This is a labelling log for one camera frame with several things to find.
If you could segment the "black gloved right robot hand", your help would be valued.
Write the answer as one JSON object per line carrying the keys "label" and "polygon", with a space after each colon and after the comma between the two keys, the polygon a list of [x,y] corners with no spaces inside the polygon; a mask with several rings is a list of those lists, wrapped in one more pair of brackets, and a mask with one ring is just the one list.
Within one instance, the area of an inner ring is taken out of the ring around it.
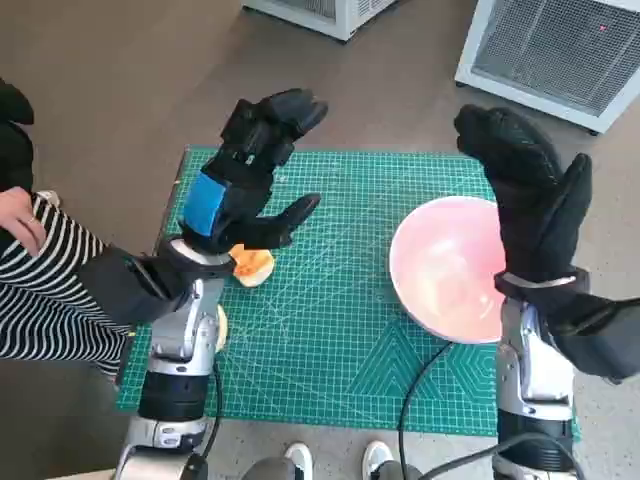
{"label": "black gloved right robot hand", "polygon": [[544,132],[507,108],[463,106],[454,119],[461,153],[478,160],[498,206],[506,272],[542,284],[569,277],[592,199],[592,160],[567,169]]}

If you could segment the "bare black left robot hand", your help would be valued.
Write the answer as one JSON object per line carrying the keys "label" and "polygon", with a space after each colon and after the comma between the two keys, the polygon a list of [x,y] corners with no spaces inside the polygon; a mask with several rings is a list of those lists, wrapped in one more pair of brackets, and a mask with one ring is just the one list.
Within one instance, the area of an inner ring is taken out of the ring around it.
{"label": "bare black left robot hand", "polygon": [[212,254],[236,245],[247,250],[289,245],[321,195],[306,194],[274,216],[261,212],[271,198],[275,170],[327,112],[328,104],[309,89],[285,90],[257,103],[240,99],[221,132],[221,146],[191,185],[180,223],[185,242]]}

